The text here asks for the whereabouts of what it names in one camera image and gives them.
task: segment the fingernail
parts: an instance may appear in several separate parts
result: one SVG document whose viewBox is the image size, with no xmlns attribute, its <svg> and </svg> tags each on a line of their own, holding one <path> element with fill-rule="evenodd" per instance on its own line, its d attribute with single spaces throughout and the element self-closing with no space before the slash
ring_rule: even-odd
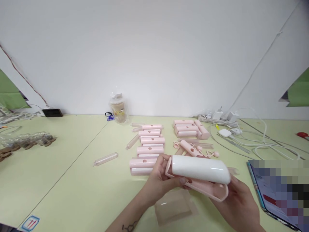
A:
<svg viewBox="0 0 309 232">
<path fill-rule="evenodd" d="M 187 182 L 187 180 L 185 179 L 185 177 L 180 178 L 181 185 L 184 185 L 186 182 Z"/>
</svg>

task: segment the tattoo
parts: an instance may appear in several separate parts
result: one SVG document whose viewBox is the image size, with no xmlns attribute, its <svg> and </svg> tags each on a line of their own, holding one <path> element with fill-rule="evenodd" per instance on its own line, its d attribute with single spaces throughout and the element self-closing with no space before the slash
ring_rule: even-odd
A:
<svg viewBox="0 0 309 232">
<path fill-rule="evenodd" d="M 137 225 L 137 222 L 138 221 L 133 222 L 133 224 L 129 225 L 127 228 L 125 228 L 125 226 L 122 225 L 122 230 L 126 230 L 128 232 L 132 232 L 134 230 L 135 226 Z"/>
</svg>

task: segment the wrist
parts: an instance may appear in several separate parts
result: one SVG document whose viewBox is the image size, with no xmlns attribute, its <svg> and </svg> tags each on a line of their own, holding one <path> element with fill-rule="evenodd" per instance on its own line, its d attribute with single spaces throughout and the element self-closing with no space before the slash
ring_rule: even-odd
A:
<svg viewBox="0 0 309 232">
<path fill-rule="evenodd" d="M 133 201 L 143 211 L 146 211 L 152 206 L 147 196 L 143 194 L 142 190 L 134 197 Z"/>
</svg>

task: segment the power strip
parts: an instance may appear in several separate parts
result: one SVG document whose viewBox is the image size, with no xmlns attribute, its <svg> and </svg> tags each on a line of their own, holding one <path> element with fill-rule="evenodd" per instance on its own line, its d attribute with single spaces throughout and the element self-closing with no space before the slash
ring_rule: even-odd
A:
<svg viewBox="0 0 309 232">
<path fill-rule="evenodd" d="M 197 116 L 198 120 L 208 123 L 220 123 L 220 125 L 229 125 L 230 127 L 238 127 L 236 122 L 223 121 L 223 120 L 215 120 L 211 118 L 206 118 L 206 115 L 199 114 Z"/>
</svg>

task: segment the black device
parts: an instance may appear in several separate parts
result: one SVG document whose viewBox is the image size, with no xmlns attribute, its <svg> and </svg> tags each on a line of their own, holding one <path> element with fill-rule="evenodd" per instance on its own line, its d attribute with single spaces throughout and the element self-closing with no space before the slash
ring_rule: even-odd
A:
<svg viewBox="0 0 309 232">
<path fill-rule="evenodd" d="M 63 116 L 60 109 L 43 109 L 42 111 L 47 118 Z"/>
</svg>

